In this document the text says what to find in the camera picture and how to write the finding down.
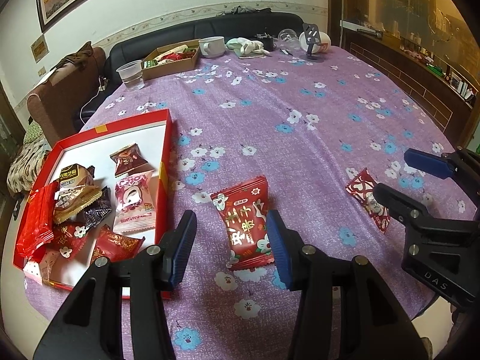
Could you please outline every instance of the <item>clear plastic cup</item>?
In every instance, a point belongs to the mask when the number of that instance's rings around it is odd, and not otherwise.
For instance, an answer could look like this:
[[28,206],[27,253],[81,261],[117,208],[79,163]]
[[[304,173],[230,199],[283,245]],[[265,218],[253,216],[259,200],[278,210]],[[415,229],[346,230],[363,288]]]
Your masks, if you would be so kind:
[[128,91],[137,91],[145,86],[142,77],[142,61],[133,61],[117,69]]

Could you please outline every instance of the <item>blue gripper pad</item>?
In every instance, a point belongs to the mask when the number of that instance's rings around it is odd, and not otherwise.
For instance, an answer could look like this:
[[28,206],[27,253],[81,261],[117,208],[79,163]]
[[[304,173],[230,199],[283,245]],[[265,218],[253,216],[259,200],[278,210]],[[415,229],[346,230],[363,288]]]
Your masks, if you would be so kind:
[[162,280],[173,289],[183,280],[191,247],[197,234],[197,216],[193,211],[185,211],[175,230],[166,232],[160,241],[164,248]]
[[290,291],[301,290],[308,275],[299,260],[304,245],[302,238],[296,231],[285,227],[277,210],[268,211],[266,228],[280,280]]
[[403,158],[409,167],[421,170],[439,179],[447,179],[453,176],[454,169],[447,159],[425,153],[424,151],[408,149]]

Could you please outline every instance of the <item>water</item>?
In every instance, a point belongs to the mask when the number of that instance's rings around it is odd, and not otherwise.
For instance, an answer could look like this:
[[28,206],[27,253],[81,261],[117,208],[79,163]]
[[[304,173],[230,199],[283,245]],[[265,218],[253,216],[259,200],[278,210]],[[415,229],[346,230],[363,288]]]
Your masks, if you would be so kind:
[[134,74],[133,76],[122,79],[123,83],[127,87],[128,91],[137,91],[145,86],[142,77],[142,71]]

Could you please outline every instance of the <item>purple floral tablecloth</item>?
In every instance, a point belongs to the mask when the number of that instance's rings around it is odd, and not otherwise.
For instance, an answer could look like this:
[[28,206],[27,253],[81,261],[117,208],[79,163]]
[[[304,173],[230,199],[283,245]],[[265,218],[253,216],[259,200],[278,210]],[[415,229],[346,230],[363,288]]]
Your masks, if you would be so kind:
[[[183,283],[165,302],[178,359],[284,358],[297,314],[299,293],[285,290],[274,264],[226,268],[230,242],[211,192],[266,175],[269,206],[289,228],[330,256],[367,256],[410,317],[433,293],[401,269],[404,227],[392,220],[381,233],[345,185],[368,168],[374,179],[422,201],[433,215],[474,215],[452,180],[403,161],[409,147],[437,155],[453,149],[390,79],[336,47],[319,62],[294,54],[239,60],[227,53],[136,92],[122,86],[85,126],[170,109],[176,131],[171,225],[187,209],[198,218]],[[67,293],[26,285],[30,303],[51,319]],[[132,359],[127,302],[122,316],[124,356]]]

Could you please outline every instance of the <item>green pillow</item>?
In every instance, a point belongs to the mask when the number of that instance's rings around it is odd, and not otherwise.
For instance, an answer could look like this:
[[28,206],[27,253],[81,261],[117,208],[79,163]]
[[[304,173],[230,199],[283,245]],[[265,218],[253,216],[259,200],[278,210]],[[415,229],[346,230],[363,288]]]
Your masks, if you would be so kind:
[[27,143],[33,142],[41,135],[43,135],[42,128],[37,122],[33,121],[27,128],[27,132],[23,138],[23,144],[26,145]]

